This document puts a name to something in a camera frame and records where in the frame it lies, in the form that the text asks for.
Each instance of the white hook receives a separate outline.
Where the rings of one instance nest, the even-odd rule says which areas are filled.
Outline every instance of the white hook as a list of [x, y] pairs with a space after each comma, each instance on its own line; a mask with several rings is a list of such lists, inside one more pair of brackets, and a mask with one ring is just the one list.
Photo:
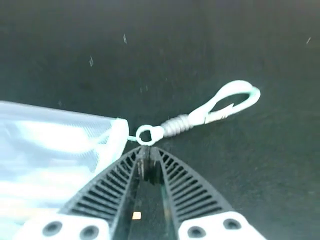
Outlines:
[[[248, 99], [234, 106], [234, 103], [218, 111], [210, 112], [220, 100], [236, 94], [249, 94]], [[235, 80], [224, 85], [208, 102], [193, 110], [189, 114], [189, 119], [194, 126], [208, 124], [213, 121], [225, 119], [226, 117], [241, 112], [251, 107], [260, 98], [260, 90], [252, 86], [249, 82]]]
[[[210, 112], [214, 106], [220, 100], [236, 95], [236, 94], [249, 94], [249, 98], [240, 104], [234, 106], [234, 103], [224, 107], [220, 110]], [[260, 98], [260, 90], [254, 86], [252, 86], [249, 82], [243, 80], [235, 80], [224, 85], [217, 93], [214, 95], [208, 102], [193, 110], [187, 116], [187, 122], [183, 122], [183, 124], [188, 125], [188, 127], [193, 127], [202, 124], [208, 124], [213, 121], [218, 121], [221, 119], [225, 119], [228, 116], [241, 112], [242, 110], [249, 108], [253, 104], [255, 104]], [[175, 118], [170, 119], [168, 121], [179, 121]], [[174, 127], [178, 128], [178, 133], [184, 131], [180, 129], [180, 125], [176, 124]], [[145, 131], [150, 131], [151, 140], [143, 141], [140, 137], [141, 133]], [[162, 139], [165, 134], [165, 129], [162, 126], [151, 126], [151, 125], [142, 125], [140, 126], [134, 136], [129, 136], [128, 140], [137, 141], [140, 145], [152, 146], [157, 141]]]

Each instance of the dark gray surface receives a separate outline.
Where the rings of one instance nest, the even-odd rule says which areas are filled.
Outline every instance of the dark gray surface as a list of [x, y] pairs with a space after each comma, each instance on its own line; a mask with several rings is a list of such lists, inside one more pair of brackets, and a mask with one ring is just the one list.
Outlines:
[[[256, 105], [157, 146], [202, 174], [268, 239], [316, 240], [319, 9], [317, 0], [2, 1], [0, 96], [122, 117], [133, 134], [247, 80], [261, 90]], [[132, 239], [164, 239], [160, 194], [145, 187]]]

